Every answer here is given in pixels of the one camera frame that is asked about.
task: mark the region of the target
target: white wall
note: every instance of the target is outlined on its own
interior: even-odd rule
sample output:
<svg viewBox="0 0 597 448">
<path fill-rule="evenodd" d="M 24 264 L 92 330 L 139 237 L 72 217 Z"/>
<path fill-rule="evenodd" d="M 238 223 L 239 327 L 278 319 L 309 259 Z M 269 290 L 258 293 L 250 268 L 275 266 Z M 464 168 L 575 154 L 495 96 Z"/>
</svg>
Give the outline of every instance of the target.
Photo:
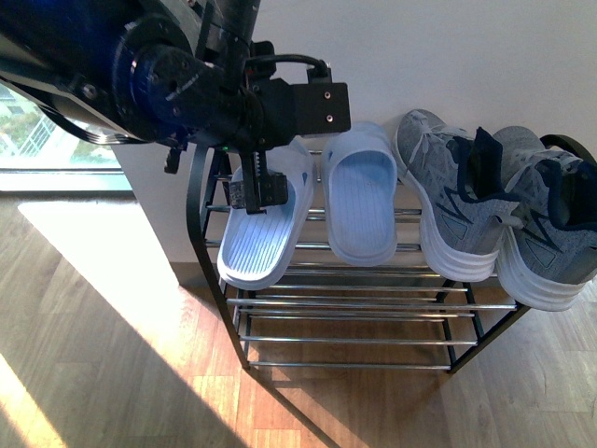
<svg viewBox="0 0 597 448">
<path fill-rule="evenodd" d="M 353 120 L 392 133 L 415 107 L 451 125 L 494 133 L 526 126 L 597 142 L 594 0 L 262 0 L 254 40 L 332 64 Z M 279 71 L 304 82 L 301 66 Z M 311 147 L 324 141 L 313 140 Z M 118 159 L 174 263 L 193 263 L 185 227 L 187 155 L 162 172 L 166 148 L 117 148 Z"/>
</svg>

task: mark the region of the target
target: window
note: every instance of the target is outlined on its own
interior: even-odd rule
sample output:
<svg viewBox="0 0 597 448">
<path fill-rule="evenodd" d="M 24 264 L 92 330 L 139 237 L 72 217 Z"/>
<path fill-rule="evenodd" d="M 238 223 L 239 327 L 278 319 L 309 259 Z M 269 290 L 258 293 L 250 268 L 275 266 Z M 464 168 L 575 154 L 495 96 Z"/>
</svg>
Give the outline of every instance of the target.
<svg viewBox="0 0 597 448">
<path fill-rule="evenodd" d="M 76 124 L 92 133 L 103 132 L 87 123 Z M 25 175 L 26 181 L 19 180 Z M 112 189 L 107 184 L 102 187 L 103 182 L 88 182 L 84 175 L 103 175 L 108 184 L 118 181 L 116 189 L 131 189 L 111 147 L 77 139 L 34 103 L 0 84 L 0 190 L 26 186 L 28 190 L 63 190 L 65 184 L 77 190 L 77 182 L 81 189 L 89 189 L 86 185 L 93 185 L 94 190 Z M 49 185 L 45 186 L 44 179 L 50 179 Z"/>
</svg>

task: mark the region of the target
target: shoe rack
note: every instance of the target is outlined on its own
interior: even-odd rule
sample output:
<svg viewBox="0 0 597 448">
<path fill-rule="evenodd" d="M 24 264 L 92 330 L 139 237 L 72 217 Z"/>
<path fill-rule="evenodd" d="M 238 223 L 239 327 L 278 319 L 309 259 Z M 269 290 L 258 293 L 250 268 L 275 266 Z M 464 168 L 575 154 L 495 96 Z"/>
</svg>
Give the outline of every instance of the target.
<svg viewBox="0 0 597 448">
<path fill-rule="evenodd" d="M 542 141 L 546 147 L 558 146 L 582 158 L 590 157 L 570 137 L 546 135 Z M 421 263 L 355 268 L 330 262 L 333 257 L 327 242 L 305 239 L 296 247 L 298 260 L 293 259 L 278 284 L 262 291 L 231 287 L 216 272 L 215 254 L 221 241 L 207 236 L 213 215 L 229 213 L 231 174 L 227 153 L 214 151 L 210 159 L 207 151 L 195 151 L 187 194 L 187 230 L 244 369 L 454 373 L 529 310 L 500 294 L 495 298 L 484 294 L 478 300 L 477 286 L 442 278 Z M 224 198 L 222 203 L 215 203 L 218 197 Z M 398 236 L 401 225 L 416 226 L 420 215 L 420 209 L 397 207 Z M 325 219 L 325 209 L 315 205 L 305 229 L 325 225 Z M 416 243 L 398 244 L 396 259 L 408 260 L 408 255 L 420 252 Z"/>
</svg>

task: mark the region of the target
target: sneaker sole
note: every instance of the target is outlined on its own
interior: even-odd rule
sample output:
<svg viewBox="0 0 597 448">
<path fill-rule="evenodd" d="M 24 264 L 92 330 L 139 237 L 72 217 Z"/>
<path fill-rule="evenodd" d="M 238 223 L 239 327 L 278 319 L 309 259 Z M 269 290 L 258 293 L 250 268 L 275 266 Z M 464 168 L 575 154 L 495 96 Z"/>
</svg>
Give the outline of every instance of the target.
<svg viewBox="0 0 597 448">
<path fill-rule="evenodd" d="M 450 247 L 439 233 L 433 214 L 433 206 L 424 187 L 407 170 L 398 151 L 397 131 L 394 136 L 394 149 L 398 177 L 404 185 L 410 187 L 421 202 L 421 249 L 429 267 L 445 278 L 457 282 L 480 282 L 492 273 L 498 251 L 486 255 L 470 254 Z"/>
<path fill-rule="evenodd" d="M 516 244 L 512 229 L 504 232 L 504 242 L 496 262 L 502 288 L 515 300 L 542 311 L 569 309 L 585 284 L 567 285 L 543 278 L 531 271 Z"/>
</svg>

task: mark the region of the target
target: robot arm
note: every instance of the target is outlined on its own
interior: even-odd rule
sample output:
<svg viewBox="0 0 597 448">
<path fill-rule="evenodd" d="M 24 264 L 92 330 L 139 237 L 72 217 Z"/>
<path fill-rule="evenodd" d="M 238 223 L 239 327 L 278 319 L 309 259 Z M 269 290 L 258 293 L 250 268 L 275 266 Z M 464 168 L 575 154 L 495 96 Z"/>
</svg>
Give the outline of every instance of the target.
<svg viewBox="0 0 597 448">
<path fill-rule="evenodd" d="M 188 143 L 238 153 L 232 205 L 259 213 L 287 200 L 269 149 L 350 129 L 347 87 L 323 61 L 252 41 L 259 3 L 189 1 L 201 24 L 192 48 L 159 0 L 0 0 L 0 82 L 79 138 L 169 147 L 170 173 Z M 312 65 L 309 83 L 272 79 L 279 62 Z M 87 134 L 65 117 L 116 135 Z"/>
</svg>

